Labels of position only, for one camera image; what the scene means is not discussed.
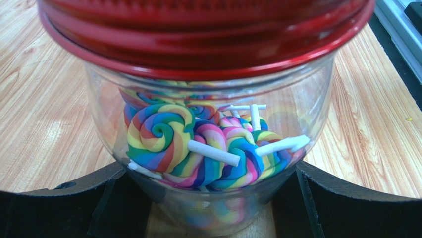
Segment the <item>clear plastic jar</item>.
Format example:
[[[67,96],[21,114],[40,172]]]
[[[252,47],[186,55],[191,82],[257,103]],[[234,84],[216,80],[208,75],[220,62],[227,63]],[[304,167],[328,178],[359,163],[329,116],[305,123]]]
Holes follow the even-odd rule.
[[[172,81],[84,64],[97,133],[177,225],[249,225],[318,140],[335,54],[263,76]]]

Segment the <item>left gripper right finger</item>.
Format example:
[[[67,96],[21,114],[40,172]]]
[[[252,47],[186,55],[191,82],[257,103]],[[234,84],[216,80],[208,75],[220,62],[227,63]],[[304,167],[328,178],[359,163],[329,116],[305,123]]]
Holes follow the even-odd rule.
[[[419,238],[422,201],[371,190],[301,162],[273,197],[279,238]]]

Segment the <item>red jar lid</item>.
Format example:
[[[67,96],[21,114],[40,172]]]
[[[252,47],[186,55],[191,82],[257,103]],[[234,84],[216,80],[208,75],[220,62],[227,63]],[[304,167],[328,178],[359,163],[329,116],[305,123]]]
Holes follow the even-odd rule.
[[[147,78],[226,80],[298,67],[368,22],[373,0],[40,0],[40,20],[92,64]]]

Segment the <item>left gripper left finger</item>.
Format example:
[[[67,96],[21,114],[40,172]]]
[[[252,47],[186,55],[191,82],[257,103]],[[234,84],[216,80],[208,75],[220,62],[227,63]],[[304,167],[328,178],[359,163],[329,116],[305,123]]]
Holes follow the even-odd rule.
[[[0,193],[3,238],[142,238],[151,201],[115,162],[55,189]]]

